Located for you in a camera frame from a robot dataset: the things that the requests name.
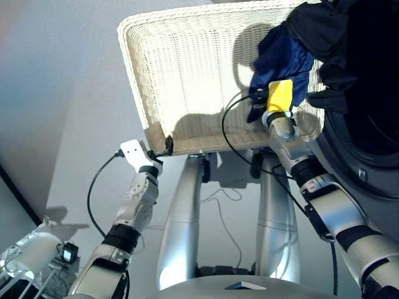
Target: cable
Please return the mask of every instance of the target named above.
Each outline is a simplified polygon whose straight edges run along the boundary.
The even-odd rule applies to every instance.
[[[130,292],[130,275],[129,275],[129,271],[126,270],[125,274],[126,274],[126,294],[125,294],[125,299],[128,299],[129,298],[129,292]]]
[[[303,215],[306,216],[306,218],[308,218],[306,211],[304,210],[304,208],[299,204],[299,202],[296,200],[296,198],[292,195],[292,193],[290,192],[290,190],[287,188],[287,186],[280,180],[280,178],[276,175],[275,173],[275,169],[278,167],[282,167],[281,164],[275,166],[272,168],[272,173],[274,174],[274,178],[276,179],[276,181],[279,183],[279,185],[281,186],[281,188],[283,188],[285,190],[285,192],[288,194],[288,196],[292,199],[292,201],[295,203],[295,205],[298,207],[298,209],[300,209],[300,211],[303,213]]]
[[[101,166],[100,169],[95,173],[95,175],[94,175],[94,177],[93,177],[93,180],[92,180],[92,182],[91,182],[91,184],[90,184],[89,191],[88,191],[88,193],[87,193],[87,212],[89,213],[90,220],[92,221],[94,227],[98,230],[98,232],[99,232],[99,233],[101,234],[101,236],[104,237],[104,238],[105,238],[105,233],[104,233],[104,231],[99,227],[99,225],[97,224],[97,222],[95,221],[95,219],[94,219],[94,217],[93,217],[92,209],[91,209],[91,207],[90,207],[90,195],[91,195],[91,193],[92,193],[92,189],[93,189],[93,185],[94,185],[94,183],[95,183],[95,180],[97,179],[97,177],[99,176],[99,174],[101,173],[101,171],[103,171],[103,169],[104,169],[105,167],[107,167],[107,165],[110,164],[111,161],[112,161],[113,159],[115,159],[117,156],[118,156],[118,154],[115,153],[115,154],[114,154],[111,158],[109,158],[108,161],[105,162],[104,165]]]
[[[65,268],[65,266],[62,266],[62,268],[61,268],[60,271],[58,272],[57,277],[58,277],[58,279],[60,280],[60,282],[62,282],[62,283],[64,284],[64,287],[65,287],[65,296],[67,296],[67,295],[68,295],[68,291],[69,291],[69,287],[68,287],[67,282],[66,282],[63,278],[61,278],[61,273],[62,273],[62,271],[64,270],[64,268]]]
[[[224,222],[224,219],[223,219],[223,216],[222,216],[222,208],[221,208],[221,206],[220,206],[219,199],[218,199],[217,197],[213,197],[216,193],[218,193],[219,191],[222,191],[222,192],[224,193],[224,195],[225,195],[228,199],[230,199],[231,201],[240,201],[240,200],[243,198],[243,196],[241,195],[241,193],[238,192],[238,191],[235,190],[235,189],[232,189],[232,190],[233,190],[235,193],[237,193],[237,194],[239,195],[239,198],[238,198],[238,199],[232,198],[229,194],[227,194],[227,192],[226,192],[225,190],[223,190],[223,189],[218,189],[218,190],[216,190],[214,193],[212,193],[210,196],[208,196],[206,199],[203,199],[202,201],[199,201],[199,203],[200,203],[200,204],[206,204],[207,202],[210,202],[210,201],[216,201],[216,203],[218,204],[220,221],[222,222],[222,225],[223,225],[223,227],[224,227],[224,230],[225,230],[226,233],[229,235],[231,241],[232,241],[232,242],[234,243],[234,245],[237,247],[238,252],[239,252],[239,258],[238,258],[238,262],[237,262],[237,266],[236,266],[236,268],[238,268],[238,267],[240,266],[240,264],[241,264],[242,259],[243,259],[243,252],[241,251],[240,246],[238,245],[238,243],[236,242],[236,240],[234,239],[234,237],[231,235],[229,229],[227,228],[226,223]]]
[[[370,115],[367,115],[368,119],[370,120],[370,122],[373,124],[373,126],[375,127],[375,129],[382,135],[385,137],[385,139],[391,141],[394,145],[399,145],[399,143],[397,143],[395,140],[391,139],[388,135],[386,135],[378,126],[377,124],[372,120]]]
[[[226,119],[226,116],[227,116],[228,112],[232,109],[232,107],[234,107],[234,106],[237,105],[238,103],[240,103],[240,102],[242,102],[242,101],[248,99],[250,96],[251,96],[251,95],[247,95],[247,96],[245,96],[245,97],[243,97],[243,98],[240,98],[239,100],[236,100],[233,104],[231,104],[229,107],[227,107],[226,111],[224,112],[223,118],[222,118],[222,133],[223,133],[223,137],[224,137],[224,139],[226,140],[226,142],[227,142],[227,144],[229,145],[229,147],[231,148],[231,150],[232,150],[237,156],[239,156],[245,163],[251,165],[252,167],[255,167],[255,168],[259,169],[259,170],[262,171],[263,173],[267,173],[267,174],[273,175],[273,176],[275,177],[276,181],[277,181],[277,182],[279,183],[279,185],[281,186],[281,188],[283,188],[283,189],[285,190],[285,192],[288,194],[288,196],[292,199],[292,201],[294,201],[294,203],[295,203],[295,205],[298,207],[298,209],[303,213],[303,215],[305,215],[306,217],[308,217],[308,215],[306,214],[306,211],[304,210],[304,208],[299,204],[299,202],[298,202],[298,201],[296,200],[296,198],[292,195],[292,193],[290,192],[290,190],[289,190],[289,189],[284,185],[284,183],[280,180],[280,178],[287,178],[287,179],[293,179],[293,178],[287,177],[287,176],[285,176],[285,175],[278,175],[278,174],[275,173],[274,170],[275,170],[277,167],[281,167],[281,165],[277,165],[277,166],[273,167],[271,172],[270,172],[270,171],[266,171],[265,169],[263,169],[263,168],[261,168],[261,167],[259,167],[259,166],[257,166],[257,165],[254,165],[254,164],[252,164],[252,162],[248,161],[242,154],[240,154],[240,153],[234,148],[234,146],[230,143],[230,141],[229,141],[228,138],[227,138],[226,131],[225,131],[225,129],[224,129],[224,121],[225,121],[225,119]],[[383,132],[381,132],[375,124],[374,124],[374,126],[377,128],[377,130],[378,130],[381,134],[383,134]],[[334,275],[334,295],[337,296],[337,292],[338,292],[338,266],[337,266],[337,254],[335,253],[335,246],[334,246],[334,243],[331,242],[331,243],[330,243],[330,246],[331,246],[331,254],[332,254],[333,273],[334,273],[334,274],[333,274],[333,275]]]
[[[108,164],[111,163],[111,161],[113,159],[115,159],[116,157],[124,157],[123,153],[121,150],[117,151],[111,158],[108,159],[107,162],[104,163],[103,166],[100,167],[100,169],[95,173],[92,182],[90,183],[90,187],[89,187],[89,191],[87,193],[87,212],[89,213],[89,217],[90,220],[92,221],[94,227],[98,230],[98,232],[101,234],[102,237],[105,238],[105,233],[104,231],[101,229],[101,227],[97,224],[97,222],[94,219],[91,207],[90,207],[90,195],[92,193],[92,189],[93,189],[93,185],[95,183],[95,180],[97,179],[97,177],[99,176],[99,174],[101,173],[101,171],[103,171],[103,169],[105,167],[107,167]],[[126,269],[125,271],[125,275],[126,275],[126,293],[125,293],[125,298],[127,299],[129,297],[129,291],[130,291],[130,276],[129,276],[129,271]]]
[[[335,245],[333,242],[330,243],[331,246],[331,255],[332,255],[332,272],[333,272],[333,281],[334,281],[334,296],[338,295],[338,263],[337,263],[337,254],[335,252]]]
[[[224,121],[226,120],[227,113],[232,109],[232,107],[234,107],[235,105],[237,105],[238,103],[240,103],[240,102],[242,102],[242,101],[244,101],[244,100],[247,100],[248,98],[250,98],[251,95],[247,95],[247,96],[245,96],[245,97],[243,97],[243,98],[240,98],[239,100],[236,100],[233,104],[231,104],[229,107],[227,107],[226,111],[225,111],[224,114],[223,114],[223,118],[222,118],[222,134],[223,134],[224,140],[226,140],[226,142],[227,142],[227,144],[229,145],[229,147],[231,148],[231,150],[232,150],[237,156],[239,156],[245,163],[247,163],[248,165],[250,165],[250,166],[252,166],[252,167],[255,167],[255,168],[259,169],[259,170],[262,171],[263,173],[271,174],[271,175],[274,175],[274,176],[280,176],[280,175],[278,175],[278,174],[273,174],[273,173],[271,173],[270,171],[267,171],[267,170],[263,169],[262,166],[255,165],[255,164],[253,164],[252,162],[250,162],[249,160],[247,160],[242,154],[240,154],[240,153],[234,148],[234,146],[230,143],[230,141],[229,141],[228,138],[227,138],[226,130],[224,129]]]

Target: washing machine drum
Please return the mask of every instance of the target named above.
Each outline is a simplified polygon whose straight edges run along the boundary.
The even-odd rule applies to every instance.
[[[326,112],[319,146],[366,196],[399,199],[398,11],[372,2],[349,9],[347,68],[357,81],[345,92],[349,112]]]

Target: black cable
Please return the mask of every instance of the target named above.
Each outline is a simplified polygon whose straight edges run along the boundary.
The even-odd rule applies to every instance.
[[[277,176],[277,174],[274,172],[274,170],[278,167],[282,167],[281,164],[276,165],[275,167],[272,168],[272,173],[274,175],[274,178],[276,179],[276,181],[279,183],[279,185],[281,186],[281,188],[283,188],[285,190],[285,192],[288,194],[288,196],[292,199],[292,201],[295,203],[295,205],[298,207],[298,209],[300,209],[300,211],[306,216],[306,218],[308,218],[306,211],[304,210],[304,208],[299,204],[299,202],[296,200],[296,198],[292,195],[292,193],[290,192],[290,190],[287,188],[287,186],[280,180],[280,178]]]
[[[338,263],[337,254],[335,252],[335,245],[333,242],[330,243],[331,255],[332,255],[332,271],[333,271],[333,281],[334,281],[334,296],[338,295]]]
[[[125,274],[126,274],[126,294],[125,294],[125,299],[128,299],[129,298],[129,291],[130,291],[130,275],[129,275],[129,271],[126,270]]]
[[[227,144],[229,145],[229,147],[231,148],[231,150],[237,155],[239,156],[245,163],[249,164],[250,166],[253,166],[257,169],[259,169],[260,171],[262,171],[263,173],[267,173],[267,174],[271,174],[275,177],[276,181],[279,183],[279,185],[281,186],[281,188],[283,188],[285,190],[285,192],[288,194],[288,196],[292,199],[292,201],[294,201],[295,205],[299,208],[299,210],[306,216],[308,217],[308,215],[306,214],[306,211],[304,210],[304,208],[299,204],[299,202],[296,200],[296,198],[292,195],[292,193],[290,192],[290,190],[284,185],[284,183],[280,180],[280,178],[284,178],[284,175],[278,175],[274,172],[274,170],[277,167],[281,167],[281,165],[277,165],[275,167],[272,168],[272,171],[266,171],[265,169],[257,166],[257,165],[253,165],[252,162],[248,161],[242,154],[240,154],[235,148],[234,146],[230,143],[230,141],[227,138],[226,135],[226,131],[224,129],[224,121],[226,119],[227,113],[232,109],[232,107],[234,107],[235,105],[237,105],[238,103],[248,99],[251,95],[247,95],[243,98],[240,98],[239,100],[236,100],[233,104],[231,104],[229,107],[227,107],[226,111],[224,112],[223,118],[222,118],[222,133],[223,133],[223,137],[226,140]],[[337,296],[337,292],[338,292],[338,266],[337,266],[337,254],[335,253],[335,245],[333,242],[330,243],[331,246],[331,254],[332,254],[332,265],[333,265],[333,276],[334,276],[334,295]]]
[[[226,130],[224,129],[224,121],[226,120],[227,113],[232,109],[232,107],[234,107],[234,106],[237,105],[238,103],[240,103],[240,102],[242,102],[242,101],[248,99],[251,95],[247,95],[247,96],[245,96],[245,97],[243,97],[243,98],[240,98],[239,100],[236,100],[233,104],[231,104],[229,107],[227,107],[226,111],[225,111],[224,114],[223,114],[223,118],[222,118],[222,134],[223,134],[224,140],[226,140],[226,142],[227,142],[227,144],[229,145],[229,147],[231,148],[231,150],[232,150],[237,156],[239,156],[245,163],[247,163],[248,165],[257,168],[258,170],[262,171],[263,173],[271,174],[271,175],[273,175],[273,176],[280,176],[280,175],[278,175],[278,174],[273,174],[273,173],[271,173],[270,171],[267,171],[267,170],[263,169],[262,166],[255,165],[255,164],[253,164],[252,162],[248,161],[242,154],[240,154],[240,153],[234,148],[234,146],[230,143],[230,141],[229,141],[228,138],[227,138]]]
[[[93,189],[93,185],[94,185],[94,183],[95,183],[95,180],[97,179],[97,177],[99,176],[99,174],[101,173],[101,171],[103,171],[103,169],[104,169],[105,167],[107,167],[107,165],[110,164],[111,161],[112,161],[113,159],[115,159],[117,156],[118,156],[118,154],[115,153],[115,154],[114,154],[111,158],[109,158],[108,161],[105,162],[104,165],[101,166],[100,169],[95,173],[95,175],[94,175],[94,177],[93,177],[93,180],[92,180],[92,182],[91,182],[91,184],[90,184],[89,191],[88,191],[88,193],[87,193],[87,212],[89,213],[90,220],[92,221],[94,227],[98,230],[98,232],[99,232],[99,233],[101,234],[101,236],[104,237],[104,238],[105,238],[105,233],[104,233],[104,231],[99,227],[99,225],[97,224],[97,222],[95,221],[95,219],[94,219],[94,217],[93,217],[92,209],[91,209],[91,207],[90,207],[90,195],[91,195],[91,193],[92,193],[92,189]]]
[[[101,227],[95,221],[93,213],[92,213],[92,209],[90,207],[90,195],[92,193],[94,182],[97,179],[97,177],[99,176],[99,174],[101,173],[101,171],[103,171],[103,169],[105,167],[107,167],[107,165],[110,164],[111,161],[113,159],[115,159],[116,157],[124,157],[122,151],[119,150],[118,152],[116,152],[111,158],[108,159],[107,162],[104,163],[103,166],[100,167],[100,169],[95,173],[95,175],[93,177],[93,180],[92,180],[92,182],[90,184],[89,191],[87,193],[87,212],[89,213],[90,220],[92,221],[94,227],[98,230],[98,232],[104,238],[105,238],[106,235],[105,235],[104,231],[101,229]],[[127,269],[125,271],[125,275],[126,275],[126,280],[127,280],[125,299],[127,299],[129,297],[129,291],[130,291],[130,276],[129,276],[129,271]]]

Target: silver pillar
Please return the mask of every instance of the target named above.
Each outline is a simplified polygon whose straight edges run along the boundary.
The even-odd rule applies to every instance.
[[[279,165],[275,154],[264,154],[262,168]],[[286,172],[276,168],[289,188]],[[256,234],[256,275],[300,282],[299,242],[294,206],[285,190],[270,174],[261,174],[261,199]]]
[[[159,290],[194,278],[203,155],[188,156],[171,203],[157,268]]]

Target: black connector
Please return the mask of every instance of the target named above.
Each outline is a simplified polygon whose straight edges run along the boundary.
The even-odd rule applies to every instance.
[[[115,153],[115,157],[124,158],[125,154],[123,153],[123,151],[121,149],[118,149],[118,151]]]

